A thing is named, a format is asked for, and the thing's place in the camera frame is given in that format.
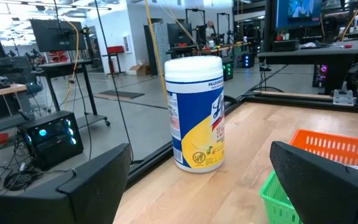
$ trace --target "green basket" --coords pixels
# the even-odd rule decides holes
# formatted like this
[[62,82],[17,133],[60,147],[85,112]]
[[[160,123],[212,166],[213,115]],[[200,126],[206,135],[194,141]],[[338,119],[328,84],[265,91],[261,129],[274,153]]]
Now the green basket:
[[262,186],[260,196],[265,201],[270,224],[302,224],[274,170]]

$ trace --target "yellow label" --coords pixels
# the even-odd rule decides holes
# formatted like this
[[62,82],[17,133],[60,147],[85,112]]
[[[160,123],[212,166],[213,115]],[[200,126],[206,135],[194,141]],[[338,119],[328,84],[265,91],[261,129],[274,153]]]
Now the yellow label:
[[224,158],[224,116],[211,125],[211,116],[190,130],[181,142],[183,157],[191,168],[206,168]]

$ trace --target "disinfecting wipes canister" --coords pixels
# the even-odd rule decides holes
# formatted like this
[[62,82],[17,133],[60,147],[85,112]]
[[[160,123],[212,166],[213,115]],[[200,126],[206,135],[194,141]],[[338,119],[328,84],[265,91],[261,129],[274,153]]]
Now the disinfecting wipes canister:
[[189,172],[209,172],[224,159],[223,68],[220,57],[165,62],[173,155]]

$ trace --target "floor mat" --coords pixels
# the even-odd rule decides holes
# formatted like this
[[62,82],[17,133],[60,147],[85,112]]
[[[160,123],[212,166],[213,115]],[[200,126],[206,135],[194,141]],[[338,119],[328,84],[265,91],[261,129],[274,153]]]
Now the floor mat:
[[[125,91],[118,91],[118,96],[125,100],[132,100],[134,98],[143,96],[144,93],[132,93],[132,92],[125,92]],[[103,91],[95,95],[95,97],[104,98],[108,100],[116,100],[117,99],[117,92],[115,90],[108,90]]]

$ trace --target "plastic basket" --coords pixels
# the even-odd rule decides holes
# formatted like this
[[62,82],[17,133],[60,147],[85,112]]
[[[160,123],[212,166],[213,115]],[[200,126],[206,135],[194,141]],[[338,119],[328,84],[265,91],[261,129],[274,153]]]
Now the plastic basket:
[[[358,138],[299,129],[290,144],[333,161],[358,166]],[[302,224],[274,171],[262,186],[260,196],[270,224]]]

